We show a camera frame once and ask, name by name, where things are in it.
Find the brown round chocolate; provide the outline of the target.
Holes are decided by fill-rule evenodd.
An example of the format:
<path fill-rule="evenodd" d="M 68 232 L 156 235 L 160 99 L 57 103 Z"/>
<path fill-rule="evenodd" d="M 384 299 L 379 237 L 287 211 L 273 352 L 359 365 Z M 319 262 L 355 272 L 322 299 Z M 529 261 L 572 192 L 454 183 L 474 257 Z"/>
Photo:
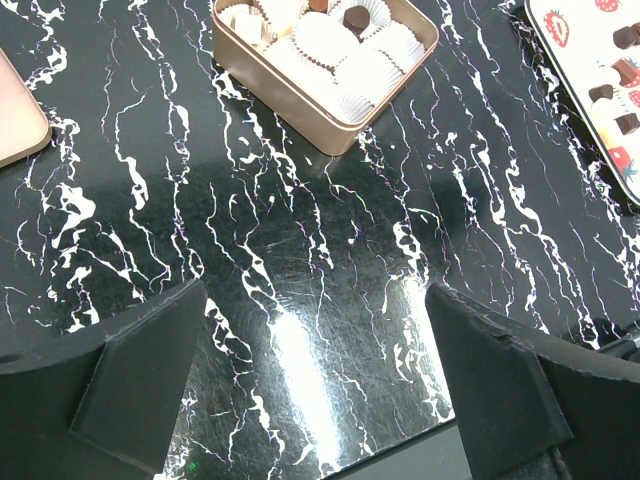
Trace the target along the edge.
<path fill-rule="evenodd" d="M 329 8 L 328 0 L 309 0 L 309 9 L 317 13 L 327 13 Z"/>

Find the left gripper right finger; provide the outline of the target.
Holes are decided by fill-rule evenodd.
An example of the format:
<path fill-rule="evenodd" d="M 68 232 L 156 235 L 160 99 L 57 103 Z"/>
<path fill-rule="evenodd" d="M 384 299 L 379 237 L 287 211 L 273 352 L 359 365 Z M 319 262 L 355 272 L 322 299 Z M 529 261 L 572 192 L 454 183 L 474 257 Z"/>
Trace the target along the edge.
<path fill-rule="evenodd" d="M 638 478 L 638 331 L 589 350 L 439 284 L 425 305 L 473 478 Z"/>

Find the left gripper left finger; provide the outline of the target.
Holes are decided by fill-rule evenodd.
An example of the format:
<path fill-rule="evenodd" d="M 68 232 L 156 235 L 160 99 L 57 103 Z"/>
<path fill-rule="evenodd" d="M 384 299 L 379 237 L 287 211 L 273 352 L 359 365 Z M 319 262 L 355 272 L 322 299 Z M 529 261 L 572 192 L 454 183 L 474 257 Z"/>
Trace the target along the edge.
<path fill-rule="evenodd" d="M 161 473 L 206 300 L 194 279 L 64 336 L 2 321 L 2 478 Z"/>

